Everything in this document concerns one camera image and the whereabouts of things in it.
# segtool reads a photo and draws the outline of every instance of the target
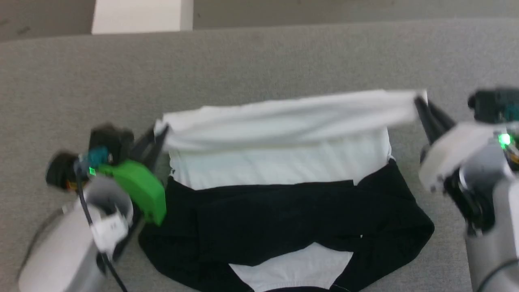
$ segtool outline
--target green led indicator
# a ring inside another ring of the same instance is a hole
[[[499,135],[499,143],[501,144],[501,147],[505,148],[506,145],[510,145],[512,142],[512,138],[510,138],[510,135],[508,134],[502,134]]]

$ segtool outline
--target white tag on cable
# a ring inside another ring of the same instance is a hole
[[[99,251],[111,254],[117,243],[128,235],[128,223],[120,212],[94,222],[90,227]]]

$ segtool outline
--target cable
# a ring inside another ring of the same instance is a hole
[[[92,217],[90,216],[90,212],[88,211],[87,202],[85,201],[85,196],[83,194],[83,183],[81,182],[81,170],[79,169],[79,164],[74,165],[74,172],[76,175],[76,183],[77,183],[77,194],[79,196],[79,202],[81,203],[81,207],[83,208],[83,212],[85,212],[85,217],[87,217],[87,222],[89,226],[92,226]],[[100,253],[101,258],[103,259],[103,263],[108,267],[110,270],[112,276],[114,277],[115,281],[121,288],[122,292],[128,292],[126,289],[126,286],[122,282],[121,278],[115,271],[114,266],[112,265],[112,262],[110,262],[110,259],[108,259],[108,255],[106,253]]]
[[[485,288],[485,286],[488,284],[488,282],[490,282],[490,280],[492,280],[492,278],[497,275],[497,273],[499,273],[500,271],[506,269],[506,268],[509,268],[515,264],[518,264],[519,263],[519,258],[516,258],[516,259],[513,259],[513,260],[509,260],[509,261],[506,261],[504,262],[502,265],[498,266],[497,268],[493,269],[488,275],[486,275],[486,277],[483,279],[483,281],[481,281],[481,285],[479,286],[479,288],[476,290],[476,292],[483,292],[483,289]]]
[[[36,230],[36,233],[34,233],[33,238],[31,239],[31,242],[29,243],[29,246],[27,248],[27,251],[25,252],[25,256],[23,256],[22,265],[20,266],[20,269],[18,270],[18,273],[16,274],[16,279],[18,280],[20,278],[20,275],[22,273],[23,268],[27,264],[27,261],[29,260],[32,251],[34,249],[34,246],[36,245],[36,242],[38,242],[39,237],[43,234],[43,232],[61,215],[63,215],[63,208],[59,208],[58,210],[55,210],[52,212],[49,217],[47,217],[38,227]]]

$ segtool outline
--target green plastic part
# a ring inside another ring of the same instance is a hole
[[[149,169],[136,161],[126,160],[117,166],[103,164],[98,171],[117,181],[141,209],[146,222],[162,224],[166,215],[166,193]]]

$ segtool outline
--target white fabric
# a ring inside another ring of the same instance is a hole
[[[416,91],[364,91],[165,114],[172,176],[192,189],[353,179],[386,165],[387,126],[413,121]],[[317,243],[250,267],[230,264],[255,292],[329,289],[353,253]]]

